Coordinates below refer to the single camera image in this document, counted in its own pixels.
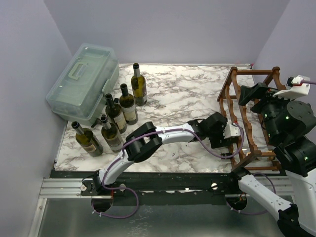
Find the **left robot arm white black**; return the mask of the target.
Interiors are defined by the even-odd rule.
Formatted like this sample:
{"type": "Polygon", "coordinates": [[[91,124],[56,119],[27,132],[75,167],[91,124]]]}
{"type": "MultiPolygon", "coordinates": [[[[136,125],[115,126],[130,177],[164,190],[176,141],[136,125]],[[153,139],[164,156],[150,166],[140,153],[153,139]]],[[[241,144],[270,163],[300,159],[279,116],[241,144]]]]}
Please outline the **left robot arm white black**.
{"type": "Polygon", "coordinates": [[[227,118],[218,112],[208,118],[194,119],[171,127],[159,127],[146,122],[127,137],[120,152],[107,168],[95,171],[92,188],[99,195],[106,194],[123,172],[131,165],[150,158],[162,145],[201,143],[204,139],[209,139],[211,144],[211,148],[206,150],[224,159],[224,156],[214,153],[212,149],[228,146],[238,140],[244,141],[244,130],[236,121],[228,123],[227,118]]]}

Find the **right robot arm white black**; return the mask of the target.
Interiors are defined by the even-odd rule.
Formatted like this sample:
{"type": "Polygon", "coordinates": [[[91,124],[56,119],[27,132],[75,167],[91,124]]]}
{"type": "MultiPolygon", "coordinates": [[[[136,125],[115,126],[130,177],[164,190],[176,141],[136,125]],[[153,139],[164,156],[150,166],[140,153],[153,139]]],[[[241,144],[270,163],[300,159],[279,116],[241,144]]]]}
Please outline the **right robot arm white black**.
{"type": "Polygon", "coordinates": [[[263,116],[268,143],[285,171],[294,193],[294,203],[283,200],[262,185],[245,168],[230,173],[228,190],[249,194],[277,221],[286,237],[316,235],[316,145],[305,135],[316,125],[310,104],[298,100],[294,88],[276,90],[258,83],[241,86],[238,104],[257,99],[251,111],[263,116]]]}

